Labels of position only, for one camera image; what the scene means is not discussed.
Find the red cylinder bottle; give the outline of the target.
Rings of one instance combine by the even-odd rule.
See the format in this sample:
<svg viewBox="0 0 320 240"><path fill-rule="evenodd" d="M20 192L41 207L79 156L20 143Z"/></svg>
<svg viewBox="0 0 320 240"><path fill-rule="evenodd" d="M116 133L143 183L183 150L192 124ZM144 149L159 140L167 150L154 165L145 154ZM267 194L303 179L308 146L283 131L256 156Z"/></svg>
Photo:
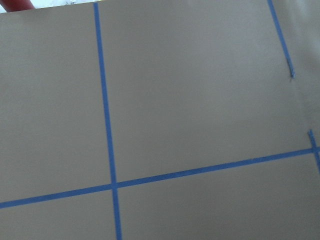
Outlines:
<svg viewBox="0 0 320 240"><path fill-rule="evenodd" d="M30 0L0 0L0 5L7 12L18 12L35 9Z"/></svg>

